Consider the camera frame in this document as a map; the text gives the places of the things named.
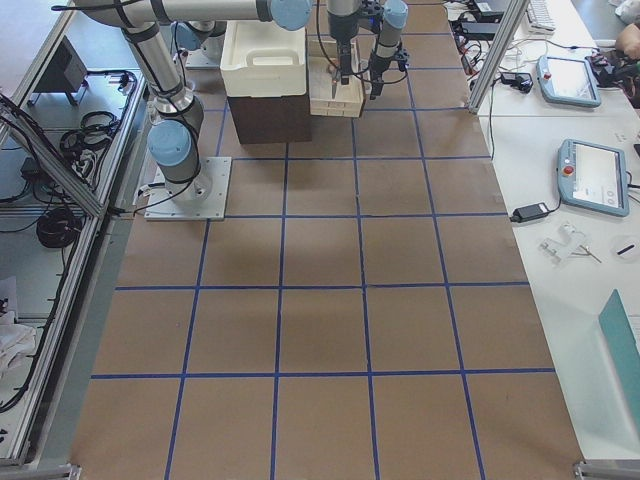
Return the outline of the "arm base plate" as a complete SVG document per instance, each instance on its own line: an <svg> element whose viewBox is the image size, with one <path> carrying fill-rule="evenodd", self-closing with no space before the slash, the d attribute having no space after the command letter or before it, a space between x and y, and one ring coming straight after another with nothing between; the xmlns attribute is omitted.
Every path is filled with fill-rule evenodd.
<svg viewBox="0 0 640 480"><path fill-rule="evenodd" d="M143 211L147 220L186 221L225 218L232 159L230 157L201 157L201 170L191 185L179 195L177 184L164 186L165 178L156 168L154 183L161 186L150 191L151 207Z"/></svg>
<svg viewBox="0 0 640 480"><path fill-rule="evenodd" d="M220 67L221 57L221 45L203 45L200 49L189 52L185 65L192 70L217 69Z"/></svg>

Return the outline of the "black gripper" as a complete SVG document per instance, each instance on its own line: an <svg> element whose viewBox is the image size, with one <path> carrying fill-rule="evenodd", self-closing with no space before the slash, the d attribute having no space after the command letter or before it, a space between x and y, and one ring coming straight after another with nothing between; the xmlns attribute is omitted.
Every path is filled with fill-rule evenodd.
<svg viewBox="0 0 640 480"><path fill-rule="evenodd" d="M346 86L349 84L353 72L351 40L349 38L336 39L336 52L339 61L340 84Z"/></svg>
<svg viewBox="0 0 640 480"><path fill-rule="evenodd" d="M409 53L402 42L387 46L375 42L369 56L368 68L370 73L370 98L378 98L384 87L383 74L390 68L391 63L398 65L399 71L406 71L409 64Z"/></svg>

